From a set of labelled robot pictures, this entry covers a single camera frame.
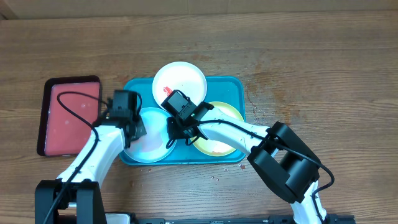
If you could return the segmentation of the light blue plate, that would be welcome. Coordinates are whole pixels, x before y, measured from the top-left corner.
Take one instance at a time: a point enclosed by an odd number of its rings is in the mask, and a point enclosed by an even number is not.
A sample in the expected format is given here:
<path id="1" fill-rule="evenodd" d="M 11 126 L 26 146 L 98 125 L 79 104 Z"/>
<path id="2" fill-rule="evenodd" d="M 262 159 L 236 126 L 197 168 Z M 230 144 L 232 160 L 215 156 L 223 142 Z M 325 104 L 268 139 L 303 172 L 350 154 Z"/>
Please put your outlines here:
<path id="1" fill-rule="evenodd" d="M 170 115 L 160 108 L 148 107 L 141 109 L 140 116 L 146 134 L 132 142 L 124 152 L 128 158 L 141 163 L 161 161 L 176 145 L 176 141 L 170 141 L 167 132 L 167 118 Z"/>

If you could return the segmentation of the white plate with red stain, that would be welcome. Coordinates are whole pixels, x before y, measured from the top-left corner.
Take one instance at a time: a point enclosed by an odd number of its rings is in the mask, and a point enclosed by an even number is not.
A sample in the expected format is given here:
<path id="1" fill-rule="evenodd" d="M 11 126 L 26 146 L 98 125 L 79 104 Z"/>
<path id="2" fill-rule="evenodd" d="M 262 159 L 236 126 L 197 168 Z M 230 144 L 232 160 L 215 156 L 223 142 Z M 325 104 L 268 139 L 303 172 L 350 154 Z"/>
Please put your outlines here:
<path id="1" fill-rule="evenodd" d="M 207 82 L 203 72 L 188 62 L 172 62 L 163 66 L 152 82 L 152 94 L 156 103 L 162 102 L 173 90 L 180 90 L 195 104 L 204 101 Z"/>

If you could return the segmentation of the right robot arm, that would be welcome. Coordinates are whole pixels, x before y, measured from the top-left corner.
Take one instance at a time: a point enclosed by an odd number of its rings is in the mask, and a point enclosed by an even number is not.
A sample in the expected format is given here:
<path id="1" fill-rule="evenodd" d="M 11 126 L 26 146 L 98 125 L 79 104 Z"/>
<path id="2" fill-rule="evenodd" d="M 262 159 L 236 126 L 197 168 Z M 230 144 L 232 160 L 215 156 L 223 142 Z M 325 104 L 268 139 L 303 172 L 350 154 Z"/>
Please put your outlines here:
<path id="1" fill-rule="evenodd" d="M 318 180 L 320 169 L 329 170 L 287 125 L 245 123 L 205 102 L 165 110 L 174 119 L 170 137 L 202 137 L 245 153 L 267 187 L 291 205 L 295 223 L 326 223 L 327 212 L 318 193 L 331 184 L 319 186 Z"/>

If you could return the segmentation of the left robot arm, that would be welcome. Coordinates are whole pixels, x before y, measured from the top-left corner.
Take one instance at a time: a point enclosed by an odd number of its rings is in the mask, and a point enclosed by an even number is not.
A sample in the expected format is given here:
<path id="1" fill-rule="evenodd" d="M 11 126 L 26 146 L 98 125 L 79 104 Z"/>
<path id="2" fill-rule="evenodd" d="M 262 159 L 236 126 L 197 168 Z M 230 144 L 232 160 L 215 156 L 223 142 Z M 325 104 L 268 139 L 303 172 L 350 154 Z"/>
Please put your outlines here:
<path id="1" fill-rule="evenodd" d="M 145 135 L 139 109 L 117 106 L 91 127 L 91 136 L 72 164 L 35 190 L 36 223 L 129 224 L 134 214 L 107 213 L 100 187 L 116 156 Z"/>

